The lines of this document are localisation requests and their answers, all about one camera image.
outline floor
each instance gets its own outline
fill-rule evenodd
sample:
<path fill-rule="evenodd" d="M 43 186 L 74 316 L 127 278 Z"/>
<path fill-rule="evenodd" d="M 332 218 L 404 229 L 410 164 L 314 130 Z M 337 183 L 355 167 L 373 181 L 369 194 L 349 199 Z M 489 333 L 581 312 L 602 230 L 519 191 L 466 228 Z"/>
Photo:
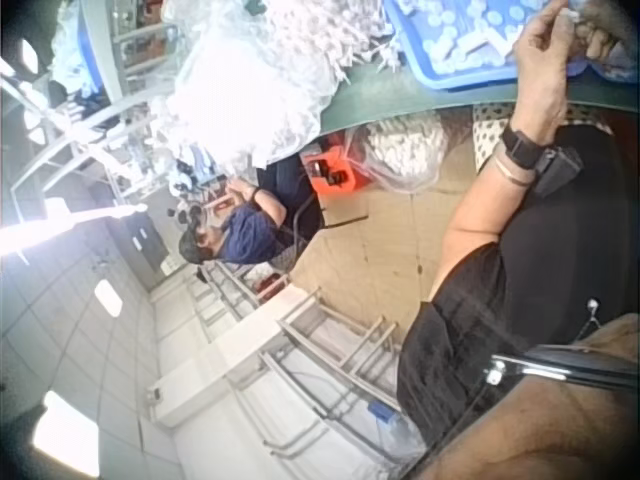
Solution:
<path fill-rule="evenodd" d="M 369 218 L 320 232 L 296 264 L 293 282 L 309 292 L 320 287 L 328 305 L 363 325 L 381 315 L 397 322 L 401 340 L 429 294 L 445 228 L 474 178 L 468 138 L 445 158 L 430 191 L 402 195 L 371 187 L 322 198 L 329 225 Z"/>

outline silver bangle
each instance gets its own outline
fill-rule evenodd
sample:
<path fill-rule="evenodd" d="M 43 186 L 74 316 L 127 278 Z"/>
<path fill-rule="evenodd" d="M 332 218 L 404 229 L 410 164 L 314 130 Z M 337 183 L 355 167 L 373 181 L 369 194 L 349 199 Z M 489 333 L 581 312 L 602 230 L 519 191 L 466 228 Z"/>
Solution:
<path fill-rule="evenodd" d="M 502 175 L 504 175 L 504 177 L 509 180 L 509 182 L 511 182 L 512 184 L 518 186 L 518 187 L 523 187 L 523 188 L 529 188 L 531 185 L 534 184 L 534 182 L 536 181 L 535 178 L 533 180 L 531 180 L 530 182 L 523 182 L 522 180 L 520 180 L 519 178 L 516 178 L 513 173 L 511 173 L 509 171 L 509 169 L 504 165 L 504 163 L 502 163 L 500 161 L 500 159 L 498 158 L 498 155 L 494 155 L 493 156 L 494 161 L 496 162 L 496 167 L 498 167 L 498 170 L 500 170 L 500 172 L 502 173 Z"/>

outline black shirt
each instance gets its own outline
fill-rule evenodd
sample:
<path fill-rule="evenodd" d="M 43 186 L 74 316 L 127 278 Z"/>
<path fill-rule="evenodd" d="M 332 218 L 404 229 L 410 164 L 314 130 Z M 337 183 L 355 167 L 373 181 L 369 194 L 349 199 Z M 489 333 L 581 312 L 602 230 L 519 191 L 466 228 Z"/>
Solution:
<path fill-rule="evenodd" d="M 637 311 L 639 230 L 613 140 L 593 127 L 566 127 L 585 167 L 571 183 L 530 193 L 498 244 L 472 252 L 423 304 L 398 367 L 398 401 L 427 445 L 446 443 L 495 405 L 515 381 L 487 387 L 492 354 L 571 343 L 595 299 L 604 323 Z"/>

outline polka dot fabric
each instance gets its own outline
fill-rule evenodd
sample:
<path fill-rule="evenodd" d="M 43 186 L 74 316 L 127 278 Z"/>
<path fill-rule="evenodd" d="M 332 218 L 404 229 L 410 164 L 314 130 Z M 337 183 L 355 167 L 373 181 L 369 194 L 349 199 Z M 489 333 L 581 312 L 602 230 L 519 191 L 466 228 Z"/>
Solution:
<path fill-rule="evenodd" d="M 476 171 L 480 171 L 500 141 L 500 135 L 513 114 L 512 103 L 485 103 L 473 106 L 473 144 Z M 592 125 L 609 135 L 611 128 L 598 109 L 582 105 L 569 105 L 563 125 Z"/>

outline orange container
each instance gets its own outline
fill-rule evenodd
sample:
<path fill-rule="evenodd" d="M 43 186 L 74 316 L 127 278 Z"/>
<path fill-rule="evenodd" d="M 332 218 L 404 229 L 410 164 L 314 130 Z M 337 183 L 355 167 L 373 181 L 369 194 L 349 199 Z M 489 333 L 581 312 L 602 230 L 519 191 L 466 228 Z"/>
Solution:
<path fill-rule="evenodd" d="M 371 180 L 369 178 L 360 173 L 353 166 L 353 162 L 360 161 L 360 155 L 358 154 L 359 149 L 354 147 L 355 145 L 350 149 L 349 152 L 351 157 L 347 156 L 344 147 L 341 145 L 331 147 L 326 152 L 318 155 L 302 156 L 302 163 L 304 164 L 305 168 L 314 162 L 324 161 L 326 162 L 326 166 L 328 167 L 329 174 L 342 172 L 342 175 L 345 177 L 344 181 L 339 183 L 338 185 L 330 185 L 326 178 L 313 177 L 309 175 L 311 185 L 313 186 L 313 189 L 318 193 L 318 195 L 339 195 L 352 193 L 371 183 Z"/>

